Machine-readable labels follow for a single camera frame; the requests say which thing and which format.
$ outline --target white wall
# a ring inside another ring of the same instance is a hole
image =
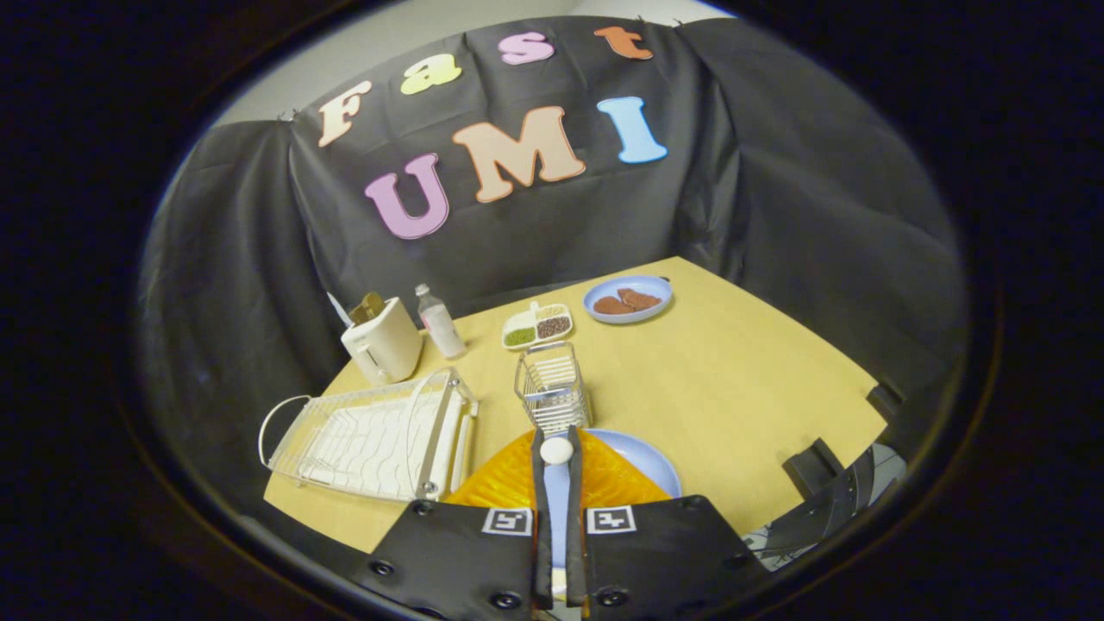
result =
[[[567,14],[602,15],[627,20],[640,17],[645,21],[664,25],[732,17],[720,9],[694,0],[582,0],[577,4]]]
[[[529,18],[605,15],[676,25],[731,17],[697,0],[406,0],[350,22],[257,78],[215,120],[274,119],[388,59],[457,32]]]

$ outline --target wooden table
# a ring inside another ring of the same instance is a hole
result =
[[[480,401],[469,470],[531,429],[513,393],[517,351],[501,347],[503,322],[529,307],[571,309],[580,369],[594,427],[636,435],[659,449],[682,480],[683,494],[703,494],[729,524],[749,533],[800,503],[782,463],[822,438],[847,465],[885,422],[867,403],[877,382],[843,354],[757,297],[682,259],[666,259],[613,275],[670,278],[666,310],[626,326],[598,323],[573,285],[456,320],[468,343],[446,361],[426,339],[413,377],[452,364]],[[325,394],[369,385],[352,362]],[[302,524],[371,552],[404,503],[365,498],[274,474],[265,501]]]

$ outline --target letter a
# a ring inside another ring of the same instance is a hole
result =
[[[456,66],[456,56],[452,54],[429,56],[414,63],[403,72],[406,80],[399,87],[399,91],[403,95],[421,93],[431,86],[456,80],[461,72],[463,70]]]

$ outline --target brown cookie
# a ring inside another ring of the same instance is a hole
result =
[[[624,315],[626,313],[635,313],[636,310],[616,297],[607,295],[594,303],[594,312],[605,315]]]
[[[630,288],[619,288],[617,290],[617,295],[620,296],[622,302],[624,302],[626,306],[631,306],[634,310],[651,308],[662,302],[656,296],[638,293]]]

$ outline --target plastic bottle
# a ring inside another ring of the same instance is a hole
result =
[[[456,325],[453,324],[445,303],[429,295],[429,287],[425,283],[415,287],[414,293],[418,296],[417,314],[440,354],[449,360],[463,356],[467,347],[456,333]]]

